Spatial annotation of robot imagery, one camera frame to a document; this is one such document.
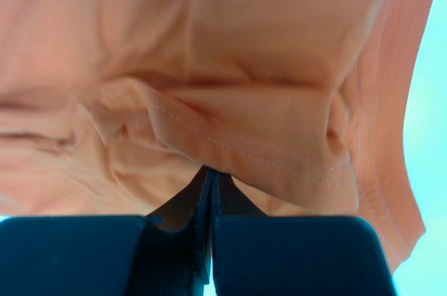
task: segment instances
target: folded fabric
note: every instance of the folded fabric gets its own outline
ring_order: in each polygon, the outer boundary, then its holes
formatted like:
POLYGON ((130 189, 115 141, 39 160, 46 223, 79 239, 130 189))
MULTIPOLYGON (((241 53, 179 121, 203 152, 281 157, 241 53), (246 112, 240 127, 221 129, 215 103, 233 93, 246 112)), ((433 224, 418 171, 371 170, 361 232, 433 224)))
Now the folded fabric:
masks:
POLYGON ((202 165, 271 215, 424 226, 402 127, 432 0, 0 0, 0 214, 147 214, 202 165))

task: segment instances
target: orange fabric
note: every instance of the orange fabric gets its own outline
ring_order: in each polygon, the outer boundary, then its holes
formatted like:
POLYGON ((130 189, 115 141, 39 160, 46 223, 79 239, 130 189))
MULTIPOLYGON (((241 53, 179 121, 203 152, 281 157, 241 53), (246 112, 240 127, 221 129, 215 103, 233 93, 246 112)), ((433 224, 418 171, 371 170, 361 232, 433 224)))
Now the orange fabric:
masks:
POLYGON ((264 211, 424 232, 402 124, 432 0, 0 0, 0 214, 146 214, 201 164, 264 211))

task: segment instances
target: light blue surface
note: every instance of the light blue surface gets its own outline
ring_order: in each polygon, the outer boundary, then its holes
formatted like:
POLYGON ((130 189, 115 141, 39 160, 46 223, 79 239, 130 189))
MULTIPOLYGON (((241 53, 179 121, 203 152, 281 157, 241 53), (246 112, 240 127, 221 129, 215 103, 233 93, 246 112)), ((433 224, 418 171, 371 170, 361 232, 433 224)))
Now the light blue surface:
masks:
MULTIPOLYGON (((418 54, 405 116, 404 152, 427 233, 394 280, 400 296, 446 296, 447 0, 434 0, 418 54)), ((206 287, 205 295, 215 295, 213 285, 206 287)))

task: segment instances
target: cloth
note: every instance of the cloth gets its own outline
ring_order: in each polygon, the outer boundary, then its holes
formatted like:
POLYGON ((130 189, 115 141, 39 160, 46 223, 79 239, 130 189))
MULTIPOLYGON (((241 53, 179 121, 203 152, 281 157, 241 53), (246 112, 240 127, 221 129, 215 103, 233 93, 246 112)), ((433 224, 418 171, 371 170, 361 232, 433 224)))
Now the cloth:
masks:
POLYGON ((424 226, 402 126, 432 0, 0 0, 0 214, 147 214, 202 165, 270 215, 424 226))

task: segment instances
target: black plastic part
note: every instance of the black plastic part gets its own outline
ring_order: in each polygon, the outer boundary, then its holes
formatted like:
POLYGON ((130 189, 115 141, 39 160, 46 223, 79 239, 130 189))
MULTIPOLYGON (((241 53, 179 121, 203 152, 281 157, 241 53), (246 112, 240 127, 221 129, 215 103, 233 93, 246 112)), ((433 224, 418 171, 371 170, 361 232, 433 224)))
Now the black plastic part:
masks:
POLYGON ((395 296, 380 243, 355 217, 267 217, 202 167, 150 215, 0 223, 0 295, 395 296))

